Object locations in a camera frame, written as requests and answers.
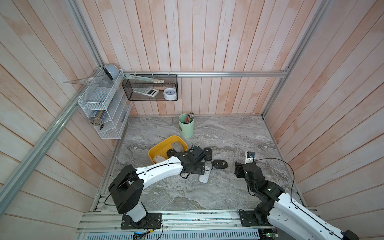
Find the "black mouse front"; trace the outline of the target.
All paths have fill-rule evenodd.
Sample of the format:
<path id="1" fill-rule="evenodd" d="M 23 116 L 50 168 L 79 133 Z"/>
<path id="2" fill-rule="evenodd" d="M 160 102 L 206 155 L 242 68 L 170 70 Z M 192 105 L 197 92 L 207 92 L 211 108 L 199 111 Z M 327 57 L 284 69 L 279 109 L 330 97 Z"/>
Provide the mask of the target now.
<path id="1" fill-rule="evenodd" d="M 228 163 L 225 160 L 213 160 L 212 165 L 215 169 L 227 169 Z"/>

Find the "white mouse underside up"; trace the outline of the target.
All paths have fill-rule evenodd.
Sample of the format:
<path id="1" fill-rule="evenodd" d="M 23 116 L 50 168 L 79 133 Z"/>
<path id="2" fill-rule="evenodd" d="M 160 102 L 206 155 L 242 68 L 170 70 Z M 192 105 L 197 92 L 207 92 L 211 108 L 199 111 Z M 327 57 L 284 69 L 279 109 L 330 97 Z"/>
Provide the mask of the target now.
<path id="1" fill-rule="evenodd" d="M 204 174 L 199 176 L 199 181 L 203 184 L 207 184 L 209 181 L 210 173 L 212 171 L 213 167 L 211 165 L 205 165 L 204 166 Z"/>

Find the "light grey mouse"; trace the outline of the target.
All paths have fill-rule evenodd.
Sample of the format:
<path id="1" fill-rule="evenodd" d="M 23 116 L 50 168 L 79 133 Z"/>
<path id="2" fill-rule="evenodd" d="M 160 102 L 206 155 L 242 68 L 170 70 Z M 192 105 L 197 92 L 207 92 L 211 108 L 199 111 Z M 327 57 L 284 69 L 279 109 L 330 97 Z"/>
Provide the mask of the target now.
<path id="1" fill-rule="evenodd" d="M 184 146 L 180 143 L 180 142 L 173 142 L 172 144 L 172 148 L 175 150 L 175 152 L 177 153 L 180 153 L 180 152 L 184 152 L 185 149 L 184 149 Z"/>

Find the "large black mouse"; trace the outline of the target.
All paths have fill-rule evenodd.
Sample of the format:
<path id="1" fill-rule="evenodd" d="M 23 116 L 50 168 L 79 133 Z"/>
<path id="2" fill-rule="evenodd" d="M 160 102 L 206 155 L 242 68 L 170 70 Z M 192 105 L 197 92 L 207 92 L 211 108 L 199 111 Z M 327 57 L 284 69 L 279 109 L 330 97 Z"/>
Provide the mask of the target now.
<path id="1" fill-rule="evenodd" d="M 155 164 L 164 162 L 166 160 L 167 160 L 166 158 L 164 158 L 163 156 L 159 156 L 159 155 L 155 156 L 154 159 L 153 159 Z"/>

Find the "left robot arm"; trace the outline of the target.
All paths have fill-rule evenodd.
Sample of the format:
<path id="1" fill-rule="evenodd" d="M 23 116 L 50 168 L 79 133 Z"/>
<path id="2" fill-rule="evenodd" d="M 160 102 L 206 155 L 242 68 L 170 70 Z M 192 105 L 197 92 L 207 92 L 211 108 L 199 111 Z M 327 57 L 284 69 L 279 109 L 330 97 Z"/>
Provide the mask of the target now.
<path id="1" fill-rule="evenodd" d="M 148 211 L 140 202 L 147 187 L 168 177 L 186 174 L 204 175 L 205 162 L 213 159 L 212 149 L 191 147 L 186 152 L 167 151 L 168 159 L 142 168 L 125 166 L 109 185 L 110 194 L 118 213 L 128 216 L 130 221 L 140 224 L 148 219 Z"/>

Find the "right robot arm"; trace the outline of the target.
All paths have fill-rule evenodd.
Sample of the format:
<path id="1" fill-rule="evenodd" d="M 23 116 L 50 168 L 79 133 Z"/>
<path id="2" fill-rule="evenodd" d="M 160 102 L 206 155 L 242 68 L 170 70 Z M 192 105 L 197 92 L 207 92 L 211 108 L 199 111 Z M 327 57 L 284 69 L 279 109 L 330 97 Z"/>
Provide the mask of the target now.
<path id="1" fill-rule="evenodd" d="M 322 220 L 278 184 L 266 180 L 255 161 L 236 162 L 235 175 L 244 179 L 249 193 L 261 201 L 252 211 L 238 211 L 243 227 L 273 226 L 296 240 L 359 239 L 351 230 L 342 231 Z"/>

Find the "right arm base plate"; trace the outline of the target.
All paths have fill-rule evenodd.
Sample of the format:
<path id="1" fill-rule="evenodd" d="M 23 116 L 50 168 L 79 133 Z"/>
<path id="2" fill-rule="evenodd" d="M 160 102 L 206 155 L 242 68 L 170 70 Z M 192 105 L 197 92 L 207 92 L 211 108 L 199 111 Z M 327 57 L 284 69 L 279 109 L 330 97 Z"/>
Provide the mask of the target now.
<path id="1" fill-rule="evenodd" d="M 259 211 L 245 211 L 238 210 L 238 214 L 241 219 L 243 227 L 256 227 L 256 226 L 268 226 L 269 222 L 266 215 L 263 215 Z"/>

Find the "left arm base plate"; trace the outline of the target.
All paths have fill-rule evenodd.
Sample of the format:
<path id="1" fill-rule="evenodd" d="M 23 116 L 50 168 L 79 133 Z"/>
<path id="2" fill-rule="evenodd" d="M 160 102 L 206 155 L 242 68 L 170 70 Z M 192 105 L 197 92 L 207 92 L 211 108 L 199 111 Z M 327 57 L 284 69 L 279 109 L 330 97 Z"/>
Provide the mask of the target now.
<path id="1" fill-rule="evenodd" d="M 128 214 L 123 214 L 121 230 L 161 229 L 162 213 L 149 213 L 139 222 L 134 222 Z"/>

